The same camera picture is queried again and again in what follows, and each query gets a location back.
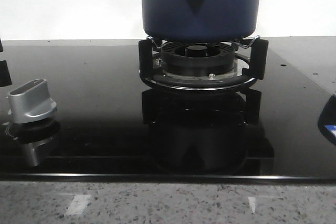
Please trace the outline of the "blue cooking pot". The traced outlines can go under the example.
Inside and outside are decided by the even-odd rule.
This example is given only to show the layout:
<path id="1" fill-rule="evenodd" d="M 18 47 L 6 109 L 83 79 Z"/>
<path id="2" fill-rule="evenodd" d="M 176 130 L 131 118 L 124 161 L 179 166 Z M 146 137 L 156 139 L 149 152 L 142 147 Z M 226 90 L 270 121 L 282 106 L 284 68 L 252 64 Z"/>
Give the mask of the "blue cooking pot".
<path id="1" fill-rule="evenodd" d="M 143 28 L 154 38 L 222 42 L 250 36 L 259 0 L 142 0 Z"/>

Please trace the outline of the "black glass gas stove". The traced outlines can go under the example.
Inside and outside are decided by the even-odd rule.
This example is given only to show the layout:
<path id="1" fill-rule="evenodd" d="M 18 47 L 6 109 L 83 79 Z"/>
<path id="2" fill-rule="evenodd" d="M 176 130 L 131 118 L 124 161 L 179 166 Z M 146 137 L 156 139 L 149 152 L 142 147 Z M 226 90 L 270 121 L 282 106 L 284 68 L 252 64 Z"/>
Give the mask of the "black glass gas stove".
<path id="1" fill-rule="evenodd" d="M 158 90 L 139 77 L 138 43 L 6 41 L 1 179 L 335 183 L 335 96 L 275 52 L 249 89 Z M 46 79 L 56 113 L 12 121 L 8 93 Z"/>

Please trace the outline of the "right black pan support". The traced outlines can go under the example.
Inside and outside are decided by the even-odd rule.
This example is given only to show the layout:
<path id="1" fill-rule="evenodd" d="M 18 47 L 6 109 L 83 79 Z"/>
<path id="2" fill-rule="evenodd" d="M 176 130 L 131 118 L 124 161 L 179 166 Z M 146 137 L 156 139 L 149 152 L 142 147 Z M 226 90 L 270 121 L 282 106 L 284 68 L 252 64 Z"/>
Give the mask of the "right black pan support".
<path id="1" fill-rule="evenodd" d="M 234 67 L 231 71 L 200 77 L 169 73 L 162 68 L 161 49 L 157 50 L 147 39 L 139 41 L 138 46 L 139 74 L 145 84 L 163 89 L 206 92 L 249 88 L 258 80 L 262 80 L 269 42 L 259 39 L 250 48 L 234 48 Z"/>

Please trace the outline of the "black pan support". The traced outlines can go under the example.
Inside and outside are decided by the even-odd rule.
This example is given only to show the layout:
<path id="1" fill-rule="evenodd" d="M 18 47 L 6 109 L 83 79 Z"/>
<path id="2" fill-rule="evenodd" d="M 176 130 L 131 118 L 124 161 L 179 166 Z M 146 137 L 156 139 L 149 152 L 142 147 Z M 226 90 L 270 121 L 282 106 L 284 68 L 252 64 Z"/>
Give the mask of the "black pan support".
<path id="1" fill-rule="evenodd" d="M 0 61 L 0 87 L 6 87 L 12 84 L 10 73 L 6 60 Z"/>
<path id="2" fill-rule="evenodd" d="M 147 39 L 139 41 L 138 46 L 139 74 L 145 84 L 163 89 L 206 92 L 249 88 L 258 80 L 262 80 L 269 42 L 259 39 L 250 48 L 234 48 L 234 67 L 231 71 L 200 77 L 169 73 L 162 68 L 161 49 L 157 50 Z"/>

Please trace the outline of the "silver stove knob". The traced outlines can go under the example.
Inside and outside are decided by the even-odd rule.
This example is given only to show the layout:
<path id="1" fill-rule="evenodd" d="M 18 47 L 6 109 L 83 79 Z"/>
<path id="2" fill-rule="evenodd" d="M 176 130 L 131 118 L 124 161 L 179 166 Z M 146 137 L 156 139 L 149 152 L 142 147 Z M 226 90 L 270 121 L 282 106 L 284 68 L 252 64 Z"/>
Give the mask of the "silver stove knob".
<path id="1" fill-rule="evenodd" d="M 32 80 L 8 93 L 11 118 L 23 124 L 53 116 L 57 103 L 51 98 L 46 79 Z"/>

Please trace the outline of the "left black pan support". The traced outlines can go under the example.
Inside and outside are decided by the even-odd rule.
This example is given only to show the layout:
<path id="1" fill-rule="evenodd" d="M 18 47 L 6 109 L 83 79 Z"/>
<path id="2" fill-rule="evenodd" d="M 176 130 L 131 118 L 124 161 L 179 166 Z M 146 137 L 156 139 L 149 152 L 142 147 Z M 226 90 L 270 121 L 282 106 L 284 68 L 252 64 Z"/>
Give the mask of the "left black pan support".
<path id="1" fill-rule="evenodd" d="M 12 84 L 10 73 L 6 60 L 0 61 L 0 87 L 6 87 Z"/>

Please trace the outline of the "blue white stove sticker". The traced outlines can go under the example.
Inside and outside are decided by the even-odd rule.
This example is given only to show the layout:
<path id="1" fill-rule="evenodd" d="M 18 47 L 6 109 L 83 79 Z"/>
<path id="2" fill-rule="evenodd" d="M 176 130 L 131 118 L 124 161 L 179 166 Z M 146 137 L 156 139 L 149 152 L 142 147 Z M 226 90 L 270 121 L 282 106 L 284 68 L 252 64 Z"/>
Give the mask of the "blue white stove sticker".
<path id="1" fill-rule="evenodd" d="M 336 126 L 335 125 L 325 125 L 324 126 L 333 137 L 336 137 Z"/>

